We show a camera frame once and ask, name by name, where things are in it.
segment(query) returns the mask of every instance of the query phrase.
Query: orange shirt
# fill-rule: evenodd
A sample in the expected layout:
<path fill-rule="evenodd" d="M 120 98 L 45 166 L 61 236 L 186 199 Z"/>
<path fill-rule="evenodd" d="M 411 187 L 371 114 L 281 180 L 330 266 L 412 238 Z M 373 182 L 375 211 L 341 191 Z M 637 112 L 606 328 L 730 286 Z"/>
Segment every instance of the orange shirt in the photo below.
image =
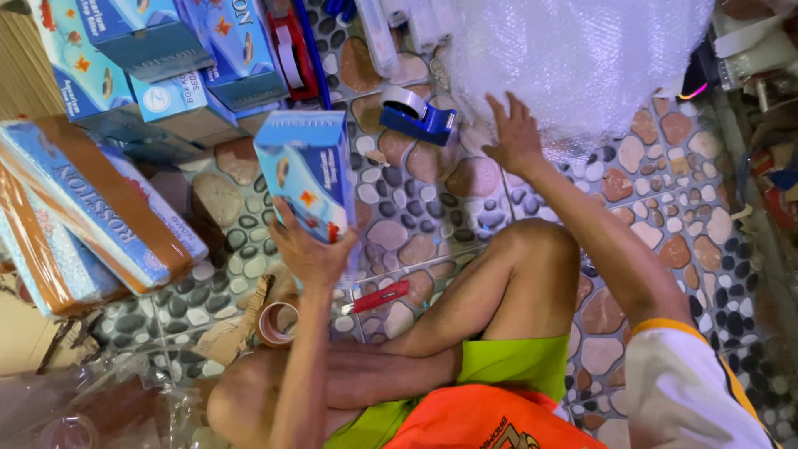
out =
<path fill-rule="evenodd" d="M 607 449 L 559 418 L 551 399 L 487 385 L 441 388 L 425 397 L 385 449 Z"/>

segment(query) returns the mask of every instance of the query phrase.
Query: red utility knife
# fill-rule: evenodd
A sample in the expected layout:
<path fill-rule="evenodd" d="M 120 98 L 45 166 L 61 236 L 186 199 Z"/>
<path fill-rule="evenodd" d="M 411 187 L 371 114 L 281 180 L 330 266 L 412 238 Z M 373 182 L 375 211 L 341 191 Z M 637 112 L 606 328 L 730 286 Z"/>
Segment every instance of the red utility knife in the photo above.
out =
<path fill-rule="evenodd" d="M 341 315 L 350 315 L 352 313 L 359 313 L 377 306 L 381 306 L 389 301 L 401 298 L 407 295 L 410 290 L 409 280 L 400 280 L 394 282 L 388 287 L 383 288 L 378 292 L 358 298 L 352 304 L 347 304 L 341 308 Z"/>

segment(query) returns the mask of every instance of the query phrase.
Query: person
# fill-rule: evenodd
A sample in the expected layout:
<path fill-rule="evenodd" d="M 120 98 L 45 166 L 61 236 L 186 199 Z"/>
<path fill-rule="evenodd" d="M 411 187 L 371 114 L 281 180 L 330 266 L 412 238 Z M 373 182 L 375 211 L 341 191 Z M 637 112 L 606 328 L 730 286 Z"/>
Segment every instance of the person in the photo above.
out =
<path fill-rule="evenodd" d="M 275 199 L 271 235 L 302 284 L 290 352 L 241 357 L 211 393 L 211 426 L 237 449 L 606 447 L 562 419 L 580 246 L 629 320 L 632 447 L 778 447 L 741 385 L 696 330 L 670 270 L 613 213 L 543 158 L 535 119 L 491 96 L 499 144 L 485 153 L 524 179 L 563 226 L 498 232 L 403 335 L 328 343 L 333 285 L 358 241 L 322 244 Z"/>

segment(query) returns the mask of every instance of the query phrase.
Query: tape roll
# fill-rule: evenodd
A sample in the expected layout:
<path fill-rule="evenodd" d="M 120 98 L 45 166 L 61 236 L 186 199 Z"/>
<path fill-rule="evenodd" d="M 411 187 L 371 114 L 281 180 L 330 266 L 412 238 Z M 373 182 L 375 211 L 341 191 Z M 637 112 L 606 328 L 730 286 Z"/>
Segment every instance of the tape roll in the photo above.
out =
<path fill-rule="evenodd" d="M 399 109 L 412 118 L 422 119 L 427 114 L 427 102 L 412 90 L 392 85 L 382 91 L 380 106 Z"/>
<path fill-rule="evenodd" d="M 299 297 L 289 293 L 258 310 L 255 334 L 262 344 L 270 348 L 285 348 L 294 341 L 294 330 L 299 321 L 298 306 Z"/>
<path fill-rule="evenodd" d="M 277 53 L 280 56 L 280 65 L 282 72 L 286 76 L 286 81 L 292 89 L 300 89 L 305 87 L 302 82 L 302 76 L 299 75 L 299 68 L 297 61 L 294 57 L 294 44 L 291 42 L 291 33 L 287 26 L 280 26 L 275 30 L 277 33 Z"/>

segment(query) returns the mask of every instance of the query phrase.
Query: pebble tile floor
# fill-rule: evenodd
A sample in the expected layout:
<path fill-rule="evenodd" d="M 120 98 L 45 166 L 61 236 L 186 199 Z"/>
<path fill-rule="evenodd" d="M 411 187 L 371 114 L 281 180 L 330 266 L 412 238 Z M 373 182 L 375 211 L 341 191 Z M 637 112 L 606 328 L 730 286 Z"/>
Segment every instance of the pebble tile floor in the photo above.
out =
<path fill-rule="evenodd" d="M 379 92 L 388 81 L 373 71 L 358 26 L 328 18 L 320 6 L 321 0 L 308 1 L 334 107 L 348 112 L 348 176 L 356 184 L 364 243 L 358 285 L 336 291 L 335 305 L 395 280 L 412 282 L 406 297 L 359 316 L 331 312 L 330 336 L 380 343 L 410 327 L 504 226 L 527 217 L 558 218 L 528 185 L 482 154 L 484 129 L 461 127 L 441 148 L 379 125 Z M 434 105 L 453 106 L 438 92 L 445 81 L 431 74 L 432 55 L 420 57 L 409 39 L 394 37 L 404 70 L 392 82 Z M 780 337 L 757 327 L 754 318 L 753 251 L 729 215 L 731 188 L 722 179 L 731 163 L 714 129 L 711 106 L 655 98 L 638 112 L 627 137 L 597 148 L 586 164 L 559 169 L 673 270 L 701 333 L 729 361 L 761 420 L 784 440 L 795 433 L 798 390 L 794 373 L 774 363 Z M 279 262 L 279 254 L 265 227 L 271 198 L 251 151 L 222 145 L 180 168 L 146 173 L 192 225 L 203 228 L 203 218 L 212 220 L 226 236 L 208 239 L 210 260 L 181 283 L 107 306 L 94 334 L 120 357 L 146 352 L 149 365 L 142 369 L 148 375 L 188 386 L 223 367 L 186 345 L 220 320 L 239 320 L 258 276 Z M 588 261 L 582 272 L 563 405 L 577 427 L 613 449 L 626 448 L 630 329 Z"/>

